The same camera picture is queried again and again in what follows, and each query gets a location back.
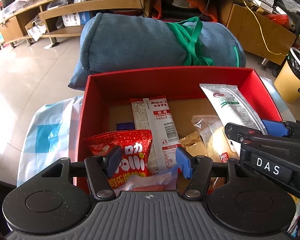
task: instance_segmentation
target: orange plastic bag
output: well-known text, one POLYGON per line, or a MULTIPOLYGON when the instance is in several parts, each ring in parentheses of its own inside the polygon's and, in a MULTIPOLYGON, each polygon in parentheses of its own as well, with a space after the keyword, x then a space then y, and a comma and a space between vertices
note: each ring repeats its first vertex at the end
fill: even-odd
POLYGON ((285 27, 289 28, 289 17, 286 14, 267 14, 264 17, 268 18, 271 21, 285 27))
MULTIPOLYGON (((204 0, 186 0, 191 3, 192 8, 198 8, 202 13, 207 7, 207 2, 204 0)), ((161 10, 161 0, 155 0, 154 9, 157 13, 152 15, 154 19, 160 19, 162 17, 162 10, 161 10)), ((217 9, 213 4, 209 4, 208 9, 204 12, 204 15, 210 18, 210 22, 218 22, 217 17, 217 9)))

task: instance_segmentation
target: metal screw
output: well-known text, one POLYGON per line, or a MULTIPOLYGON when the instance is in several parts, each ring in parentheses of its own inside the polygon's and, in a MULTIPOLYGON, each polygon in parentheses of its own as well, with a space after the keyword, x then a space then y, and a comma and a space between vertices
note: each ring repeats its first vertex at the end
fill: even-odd
POLYGON ((112 190, 109 189, 103 189, 103 190, 99 190, 97 192, 97 196, 101 197, 101 198, 109 198, 113 195, 112 190))
POLYGON ((201 194, 200 191, 196 189, 190 189, 185 192, 185 195, 189 198, 200 197, 200 194, 201 194))

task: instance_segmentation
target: yellow trash can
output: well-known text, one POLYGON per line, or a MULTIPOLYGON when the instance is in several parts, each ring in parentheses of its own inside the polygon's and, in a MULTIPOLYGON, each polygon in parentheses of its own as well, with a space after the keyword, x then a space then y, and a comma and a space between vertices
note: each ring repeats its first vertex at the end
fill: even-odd
POLYGON ((300 51, 291 48, 274 86, 287 103, 294 102, 300 97, 300 51))

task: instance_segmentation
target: wooden shelf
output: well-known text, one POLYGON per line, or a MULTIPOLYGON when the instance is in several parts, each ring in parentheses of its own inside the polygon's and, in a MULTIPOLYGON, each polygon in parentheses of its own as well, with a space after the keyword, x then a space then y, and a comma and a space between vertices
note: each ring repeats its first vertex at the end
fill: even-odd
POLYGON ((72 3, 39 13, 42 21, 53 17, 77 12, 104 10, 104 9, 142 9, 144 0, 91 0, 72 3))
POLYGON ((56 31, 45 33, 42 38, 60 38, 60 37, 79 37, 81 36, 84 25, 63 27, 56 31))

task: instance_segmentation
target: red box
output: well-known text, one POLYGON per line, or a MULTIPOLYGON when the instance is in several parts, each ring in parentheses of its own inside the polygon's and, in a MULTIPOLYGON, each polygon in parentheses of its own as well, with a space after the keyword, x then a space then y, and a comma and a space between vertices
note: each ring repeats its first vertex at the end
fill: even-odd
MULTIPOLYGON (((282 120, 258 74, 251 68, 182 66, 95 74, 88 77, 85 89, 74 161, 83 161, 91 154, 82 142, 84 138, 108 131, 111 106, 129 105, 130 98, 160 95, 165 95, 168 101, 205 99, 200 83, 236 85, 260 118, 282 120)), ((86 179, 78 178, 77 186, 86 190, 86 179)))

